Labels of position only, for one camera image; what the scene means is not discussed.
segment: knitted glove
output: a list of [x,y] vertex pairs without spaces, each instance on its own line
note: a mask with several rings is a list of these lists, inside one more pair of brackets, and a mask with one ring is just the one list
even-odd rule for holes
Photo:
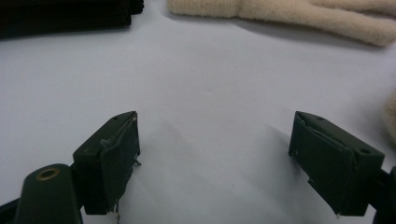
[[396,40],[396,21],[354,11],[396,16],[396,0],[168,0],[176,14],[261,21],[315,27],[378,46]]
[[396,143],[396,91],[390,96],[384,109],[384,121]]

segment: cream knit fabric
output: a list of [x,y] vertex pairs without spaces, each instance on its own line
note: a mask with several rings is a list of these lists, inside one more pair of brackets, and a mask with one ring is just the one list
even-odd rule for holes
[[396,16],[396,0],[167,0],[176,14],[311,26],[366,43],[386,46],[396,40],[396,21],[358,11]]
[[396,143],[396,91],[389,97],[385,104],[384,121]]

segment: dark green plastic part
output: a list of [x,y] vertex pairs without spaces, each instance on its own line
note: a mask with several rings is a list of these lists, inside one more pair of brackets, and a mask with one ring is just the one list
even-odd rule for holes
[[376,210],[374,224],[396,223],[396,166],[390,174],[382,171],[370,184],[370,205]]
[[139,154],[134,111],[110,119],[73,153],[78,195],[88,215],[114,211]]
[[19,201],[19,199],[16,199],[0,206],[0,223],[14,224]]
[[15,223],[82,223],[69,166],[53,164],[25,178]]
[[289,154],[335,214],[364,216],[383,153],[326,119],[296,112]]

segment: black fabric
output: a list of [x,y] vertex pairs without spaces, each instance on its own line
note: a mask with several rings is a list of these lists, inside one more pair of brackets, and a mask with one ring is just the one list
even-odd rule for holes
[[128,26],[143,0],[0,0],[0,38]]

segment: small hole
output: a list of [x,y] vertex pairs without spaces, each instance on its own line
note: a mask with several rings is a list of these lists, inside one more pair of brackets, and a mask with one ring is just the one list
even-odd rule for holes
[[361,148],[359,149],[360,152],[365,153],[365,154],[370,154],[370,150],[366,148]]
[[35,178],[44,181],[55,177],[59,172],[60,170],[58,168],[49,168],[40,172]]

